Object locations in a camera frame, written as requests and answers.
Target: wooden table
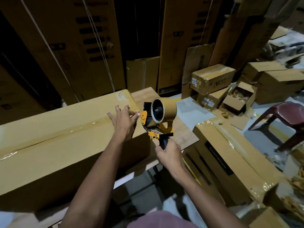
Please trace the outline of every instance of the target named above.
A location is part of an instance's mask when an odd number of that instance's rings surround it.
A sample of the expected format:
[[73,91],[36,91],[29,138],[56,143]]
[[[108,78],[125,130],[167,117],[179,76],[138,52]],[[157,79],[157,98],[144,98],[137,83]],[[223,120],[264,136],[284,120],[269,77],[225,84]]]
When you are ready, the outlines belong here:
[[[143,103],[144,102],[151,102],[154,98],[159,97],[159,95],[151,88],[146,88],[131,94],[135,103],[139,106],[139,109],[143,110]],[[192,131],[181,121],[179,117],[176,117],[173,121],[173,129],[174,129],[174,136],[173,140],[177,142],[181,149],[184,149],[196,141],[198,138],[192,133]],[[159,162],[156,157],[155,151],[151,153],[149,157],[144,159],[143,161],[136,164],[134,167],[129,169],[126,172],[126,176],[115,181],[114,188],[121,186],[122,184],[126,183],[127,181],[134,178],[134,176],[142,174],[144,171],[154,167]],[[47,228],[52,226],[56,222],[62,220],[63,216],[67,211],[68,206],[63,205],[60,208],[54,208],[54,210],[48,210],[49,216],[45,216],[45,219],[38,220],[36,216],[32,213],[15,213],[15,219],[13,222],[8,226],[8,228],[21,228],[21,227],[41,227]]]

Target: left hand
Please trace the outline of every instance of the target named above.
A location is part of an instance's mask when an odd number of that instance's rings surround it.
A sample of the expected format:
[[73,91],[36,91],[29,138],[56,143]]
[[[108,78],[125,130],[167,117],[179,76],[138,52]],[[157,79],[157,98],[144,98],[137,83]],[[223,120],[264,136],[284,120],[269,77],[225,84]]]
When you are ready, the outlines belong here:
[[131,111],[129,105],[126,105],[123,110],[116,105],[115,110],[116,117],[107,112],[114,126],[114,134],[122,138],[123,141],[131,139],[136,128],[137,119],[140,117],[139,111]]

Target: right hand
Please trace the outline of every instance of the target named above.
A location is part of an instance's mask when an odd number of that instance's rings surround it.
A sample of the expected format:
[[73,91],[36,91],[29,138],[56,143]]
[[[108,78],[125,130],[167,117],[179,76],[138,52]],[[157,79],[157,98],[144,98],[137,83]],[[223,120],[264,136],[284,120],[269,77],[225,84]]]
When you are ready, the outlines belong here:
[[168,169],[176,181],[178,181],[178,178],[181,175],[187,173],[180,148],[180,145],[176,144],[176,142],[171,138],[168,139],[168,144],[165,150],[160,146],[155,148],[158,160],[163,166],[165,166],[165,168]]

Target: white sticker label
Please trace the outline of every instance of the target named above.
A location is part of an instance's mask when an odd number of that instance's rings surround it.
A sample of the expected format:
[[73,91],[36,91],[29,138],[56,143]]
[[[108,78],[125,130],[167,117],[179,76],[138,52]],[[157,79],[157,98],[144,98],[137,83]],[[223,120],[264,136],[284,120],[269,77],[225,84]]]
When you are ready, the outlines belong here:
[[192,78],[192,84],[196,87],[197,84],[196,84],[196,78]]
[[214,103],[212,101],[208,102],[208,106],[213,107]]

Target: white string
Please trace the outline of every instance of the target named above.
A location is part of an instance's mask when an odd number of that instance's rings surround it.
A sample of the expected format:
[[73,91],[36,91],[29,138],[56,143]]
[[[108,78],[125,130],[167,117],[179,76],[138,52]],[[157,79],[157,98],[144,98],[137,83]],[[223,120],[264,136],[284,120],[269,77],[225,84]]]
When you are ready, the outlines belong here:
[[202,38],[203,38],[203,34],[204,34],[204,31],[205,31],[205,28],[206,28],[206,25],[207,25],[207,21],[208,21],[208,18],[209,18],[209,13],[210,13],[210,10],[211,10],[212,3],[213,3],[213,0],[211,0],[211,3],[210,3],[209,11],[208,11],[208,14],[207,14],[205,26],[204,26],[204,29],[203,29],[203,32],[202,32],[202,35],[201,35],[201,40],[199,42],[199,45],[201,44],[201,41],[202,41]]
[[24,6],[25,10],[27,11],[27,13],[28,13],[29,17],[32,19],[32,22],[33,22],[33,23],[34,23],[34,25],[36,26],[36,29],[37,29],[37,30],[38,30],[38,32],[40,33],[40,36],[42,37],[42,39],[43,39],[44,43],[45,43],[45,44],[46,44],[46,46],[49,48],[49,51],[51,52],[51,54],[52,54],[53,58],[55,59],[55,61],[56,61],[57,65],[58,65],[58,67],[59,67],[59,69],[61,70],[61,72],[62,72],[63,76],[65,77],[65,79],[66,79],[66,81],[67,81],[67,83],[68,83],[68,84],[69,84],[69,86],[71,87],[72,92],[73,92],[73,93],[74,93],[74,95],[75,95],[75,98],[76,98],[76,99],[77,99],[77,101],[79,102],[78,97],[76,96],[76,94],[75,94],[75,92],[74,92],[74,90],[73,90],[73,88],[72,88],[72,86],[71,86],[71,84],[70,84],[69,80],[68,80],[68,79],[67,79],[67,77],[65,76],[65,73],[63,72],[63,69],[61,68],[61,66],[60,66],[60,64],[59,64],[59,62],[58,62],[58,60],[56,59],[56,57],[55,57],[55,55],[54,55],[53,51],[51,50],[51,48],[50,48],[50,46],[49,46],[49,44],[48,44],[47,40],[44,38],[44,36],[43,36],[43,34],[42,34],[42,32],[41,32],[40,28],[38,27],[38,25],[37,25],[37,23],[36,23],[36,21],[35,21],[34,17],[32,16],[32,14],[31,14],[31,12],[29,11],[29,9],[27,8],[27,6],[25,5],[24,1],[23,1],[23,0],[20,0],[20,1],[21,1],[21,3],[23,4],[23,6]]
[[100,40],[100,37],[99,37],[99,34],[97,32],[97,29],[96,29],[96,26],[95,26],[95,23],[93,21],[93,18],[90,14],[90,11],[85,3],[85,0],[82,0],[83,2],[83,5],[85,6],[85,9],[86,9],[86,12],[87,12],[87,15],[89,17],[89,21],[90,21],[90,24],[91,24],[91,27],[92,27],[92,30],[93,30],[93,33],[94,33],[94,36],[96,38],[96,41],[97,41],[97,44],[98,44],[98,47],[99,47],[99,50],[101,52],[101,55],[102,55],[102,58],[103,58],[103,61],[105,63],[105,67],[107,69],[107,72],[108,72],[108,75],[109,75],[109,78],[110,78],[110,82],[111,82],[111,85],[112,85],[112,88],[113,88],[113,92],[115,92],[115,88],[114,88],[114,84],[113,84],[113,80],[112,80],[112,76],[111,76],[111,73],[110,73],[110,68],[108,66],[108,62],[107,62],[107,59],[105,57],[105,52],[103,50],[103,47],[102,47],[102,44],[101,44],[101,40]]

